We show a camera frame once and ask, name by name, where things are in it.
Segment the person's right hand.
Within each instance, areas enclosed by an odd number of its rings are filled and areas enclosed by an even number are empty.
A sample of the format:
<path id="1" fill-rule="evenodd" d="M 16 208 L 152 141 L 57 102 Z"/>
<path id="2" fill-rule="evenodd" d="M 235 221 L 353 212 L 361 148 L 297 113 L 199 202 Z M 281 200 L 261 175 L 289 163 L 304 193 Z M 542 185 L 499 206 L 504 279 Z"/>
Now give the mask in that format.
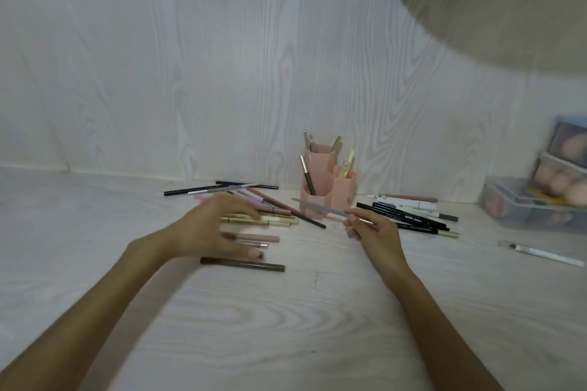
<path id="1" fill-rule="evenodd" d="M 399 229 L 388 218 L 381 219 L 381 231 L 372 240 L 358 240 L 368 259 L 388 286 L 413 276 L 401 246 Z"/>

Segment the person's left hand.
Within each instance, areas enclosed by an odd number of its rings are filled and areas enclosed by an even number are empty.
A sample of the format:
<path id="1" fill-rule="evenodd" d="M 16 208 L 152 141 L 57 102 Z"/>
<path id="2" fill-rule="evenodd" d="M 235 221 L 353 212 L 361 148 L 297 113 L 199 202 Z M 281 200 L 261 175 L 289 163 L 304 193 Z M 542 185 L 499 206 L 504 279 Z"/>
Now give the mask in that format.
<path id="1" fill-rule="evenodd" d="M 168 227 L 169 257 L 222 257 L 220 242 L 233 241 L 221 233 L 221 219 L 230 213 L 260 219 L 250 201 L 227 193 L 213 194 Z"/>

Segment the grey makeup pencil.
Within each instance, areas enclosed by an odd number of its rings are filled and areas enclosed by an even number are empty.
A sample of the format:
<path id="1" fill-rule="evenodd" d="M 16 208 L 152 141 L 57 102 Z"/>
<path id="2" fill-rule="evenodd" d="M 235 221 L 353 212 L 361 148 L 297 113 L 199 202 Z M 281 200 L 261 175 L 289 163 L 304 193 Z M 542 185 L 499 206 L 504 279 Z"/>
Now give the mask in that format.
<path id="1" fill-rule="evenodd" d="M 358 208 L 338 210 L 332 207 L 327 207 L 323 204 L 308 202 L 298 198 L 292 198 L 292 200 L 314 211 L 323 211 L 328 214 L 342 217 L 344 218 L 342 223 L 345 225 L 345 227 L 348 228 L 354 227 L 356 224 L 358 224 L 359 227 L 372 227 L 377 223 L 378 220 L 377 215 L 375 215 L 371 210 L 363 210 Z"/>

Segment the person's left forearm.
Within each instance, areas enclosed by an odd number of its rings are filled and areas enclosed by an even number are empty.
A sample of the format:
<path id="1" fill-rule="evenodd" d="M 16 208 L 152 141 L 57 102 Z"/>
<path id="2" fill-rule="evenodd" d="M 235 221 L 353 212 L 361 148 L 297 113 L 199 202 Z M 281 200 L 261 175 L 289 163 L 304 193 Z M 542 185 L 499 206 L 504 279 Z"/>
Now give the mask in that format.
<path id="1" fill-rule="evenodd" d="M 132 241 L 89 291 L 0 372 L 0 391 L 76 391 L 131 301 L 171 259 L 170 227 Z"/>

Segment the person's right forearm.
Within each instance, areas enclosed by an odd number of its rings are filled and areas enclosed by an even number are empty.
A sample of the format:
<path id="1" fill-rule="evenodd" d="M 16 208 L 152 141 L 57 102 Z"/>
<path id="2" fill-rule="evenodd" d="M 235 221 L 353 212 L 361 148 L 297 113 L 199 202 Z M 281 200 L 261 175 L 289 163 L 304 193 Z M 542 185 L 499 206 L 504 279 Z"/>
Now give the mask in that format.
<path id="1" fill-rule="evenodd" d="M 435 391 L 504 391 L 406 264 L 380 275 L 400 302 Z"/>

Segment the brown eyebrow pencil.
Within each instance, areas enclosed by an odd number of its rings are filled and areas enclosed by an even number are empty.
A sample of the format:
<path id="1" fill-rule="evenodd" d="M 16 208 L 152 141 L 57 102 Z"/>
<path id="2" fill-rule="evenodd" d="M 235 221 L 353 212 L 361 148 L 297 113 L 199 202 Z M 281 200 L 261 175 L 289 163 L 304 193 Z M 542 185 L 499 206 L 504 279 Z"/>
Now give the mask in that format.
<path id="1" fill-rule="evenodd" d="M 261 261 L 236 260 L 236 259 L 220 258 L 220 257 L 201 257 L 200 264 L 201 265 L 217 265 L 217 266 L 223 266 L 223 267 L 235 267 L 235 268 L 239 268 L 239 269 L 255 269 L 255 270 L 278 272 L 278 273 L 284 273 L 286 270 L 285 265 L 282 265 L 282 264 L 271 264 L 271 263 L 261 262 Z"/>

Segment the pink hexagonal pen holder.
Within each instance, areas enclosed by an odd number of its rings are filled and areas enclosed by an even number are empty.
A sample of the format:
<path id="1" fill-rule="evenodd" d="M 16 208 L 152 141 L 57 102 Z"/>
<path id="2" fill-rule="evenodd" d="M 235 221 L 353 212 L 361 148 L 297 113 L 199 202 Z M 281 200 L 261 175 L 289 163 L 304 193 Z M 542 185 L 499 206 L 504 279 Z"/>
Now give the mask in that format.
<path id="1" fill-rule="evenodd" d="M 339 178 L 342 163 L 338 163 L 338 152 L 330 152 L 331 146 L 317 144 L 318 152 L 311 153 L 307 149 L 304 158 L 308 166 L 316 195 L 310 195 L 302 171 L 301 200 L 323 204 L 338 210 L 351 207 L 357 192 L 357 173 L 354 162 L 348 178 Z"/>

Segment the pile of assorted makeup pencils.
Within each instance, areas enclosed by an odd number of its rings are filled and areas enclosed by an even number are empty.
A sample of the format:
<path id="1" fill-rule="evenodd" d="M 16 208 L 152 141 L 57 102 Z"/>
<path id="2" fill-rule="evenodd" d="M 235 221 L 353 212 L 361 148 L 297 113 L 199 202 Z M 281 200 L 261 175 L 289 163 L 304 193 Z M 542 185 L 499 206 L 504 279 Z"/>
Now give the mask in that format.
<path id="1" fill-rule="evenodd" d="M 189 196 L 201 196 L 213 193 L 231 193 L 237 196 L 241 196 L 244 199 L 252 202 L 259 213 L 266 213 L 271 214 L 273 216 L 280 216 L 280 217 L 294 217 L 298 220 L 304 221 L 308 224 L 314 225 L 322 230 L 325 230 L 327 226 L 322 224 L 315 219 L 309 218 L 305 216 L 300 210 L 293 208 L 283 202 L 276 200 L 275 198 L 270 197 L 262 192 L 260 192 L 257 187 L 260 187 L 259 184 L 255 183 L 219 183 L 217 182 L 211 186 L 201 186 L 201 187 L 191 187 L 191 188 L 180 188 L 180 189 L 173 189 L 173 190 L 166 190 L 163 192 L 163 196 L 170 197 L 170 196 L 180 196 L 180 195 L 189 195 Z"/>

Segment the row of black eyeliner pens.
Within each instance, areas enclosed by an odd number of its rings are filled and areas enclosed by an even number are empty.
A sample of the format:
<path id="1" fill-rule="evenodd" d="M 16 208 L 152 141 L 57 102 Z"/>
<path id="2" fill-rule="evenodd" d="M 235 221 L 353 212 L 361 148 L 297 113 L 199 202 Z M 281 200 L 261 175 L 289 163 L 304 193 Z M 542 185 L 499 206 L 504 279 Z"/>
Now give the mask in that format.
<path id="1" fill-rule="evenodd" d="M 395 222 L 400 230 L 458 239 L 460 234 L 451 229 L 459 221 L 456 216 L 439 213 L 435 204 L 369 195 L 367 202 L 356 202 L 356 207 L 372 211 Z"/>

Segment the brown silver makeup pen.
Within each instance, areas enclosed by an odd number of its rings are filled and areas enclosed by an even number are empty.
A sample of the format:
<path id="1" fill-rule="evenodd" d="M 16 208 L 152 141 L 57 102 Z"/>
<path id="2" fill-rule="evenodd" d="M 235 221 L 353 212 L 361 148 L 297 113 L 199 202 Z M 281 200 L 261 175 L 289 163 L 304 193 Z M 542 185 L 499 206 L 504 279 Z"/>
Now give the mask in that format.
<path id="1" fill-rule="evenodd" d="M 302 170 L 303 170 L 303 173 L 304 173 L 304 178 L 305 178 L 305 181 L 306 181 L 308 192 L 309 192 L 310 195 L 314 196 L 314 195 L 316 195 L 316 189 L 315 189 L 315 187 L 313 185 L 311 174 L 309 172 L 309 169 L 308 169 L 308 166 L 306 164 L 305 158 L 304 158 L 303 155 L 301 155 L 299 158 L 300 158 L 300 161 L 301 161 L 301 166 L 302 166 Z"/>

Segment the clear plastic storage box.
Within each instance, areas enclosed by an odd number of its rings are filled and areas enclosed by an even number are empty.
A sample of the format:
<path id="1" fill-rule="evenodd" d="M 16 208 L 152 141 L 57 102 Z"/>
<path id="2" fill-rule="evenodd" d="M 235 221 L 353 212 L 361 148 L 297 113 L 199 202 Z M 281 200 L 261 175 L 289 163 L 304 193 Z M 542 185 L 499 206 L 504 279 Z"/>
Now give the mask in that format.
<path id="1" fill-rule="evenodd" d="M 504 227 L 587 234 L 586 208 L 555 204 L 531 195 L 525 179 L 488 177 L 478 204 Z"/>

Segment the white clear capped tube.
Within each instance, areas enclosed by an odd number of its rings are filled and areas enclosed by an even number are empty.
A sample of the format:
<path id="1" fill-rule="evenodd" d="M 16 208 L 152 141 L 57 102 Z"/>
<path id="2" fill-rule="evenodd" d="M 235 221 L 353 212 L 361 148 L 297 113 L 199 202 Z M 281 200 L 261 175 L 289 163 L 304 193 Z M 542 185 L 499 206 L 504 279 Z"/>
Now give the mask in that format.
<path id="1" fill-rule="evenodd" d="M 584 268 L 587 266 L 586 262 L 579 260 L 577 258 L 569 257 L 566 255 L 555 254 L 555 253 L 552 253 L 549 251 L 540 250 L 540 249 L 533 248 L 530 246 L 525 246 L 522 244 L 514 243 L 512 241 L 507 241 L 507 240 L 501 239 L 497 242 L 497 245 L 500 247 L 503 247 L 503 248 L 508 248 L 509 250 L 515 251 L 517 253 L 536 256 L 539 258 L 543 258 L 543 259 L 551 260 L 551 261 L 555 261 L 555 262 L 561 262 L 561 263 L 564 263 L 567 265 L 572 265 L 575 267 Z"/>

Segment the stacked drawers with makeup sponges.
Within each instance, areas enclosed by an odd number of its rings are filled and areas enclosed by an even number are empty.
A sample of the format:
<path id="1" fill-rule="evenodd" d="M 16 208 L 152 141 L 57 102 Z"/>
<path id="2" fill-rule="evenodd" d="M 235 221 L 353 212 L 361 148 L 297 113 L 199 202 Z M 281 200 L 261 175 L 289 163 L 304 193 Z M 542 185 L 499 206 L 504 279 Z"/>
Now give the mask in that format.
<path id="1" fill-rule="evenodd" d="M 555 119 L 530 185 L 557 204 L 587 208 L 587 115 Z"/>

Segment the white round shelf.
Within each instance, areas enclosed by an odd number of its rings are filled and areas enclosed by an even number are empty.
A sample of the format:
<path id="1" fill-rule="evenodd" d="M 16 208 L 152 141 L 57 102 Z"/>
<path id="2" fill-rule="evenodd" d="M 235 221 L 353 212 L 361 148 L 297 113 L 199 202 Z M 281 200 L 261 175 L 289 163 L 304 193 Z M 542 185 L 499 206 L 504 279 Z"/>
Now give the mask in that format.
<path id="1" fill-rule="evenodd" d="M 484 64 L 587 75 L 587 0 L 400 0 L 435 39 Z"/>

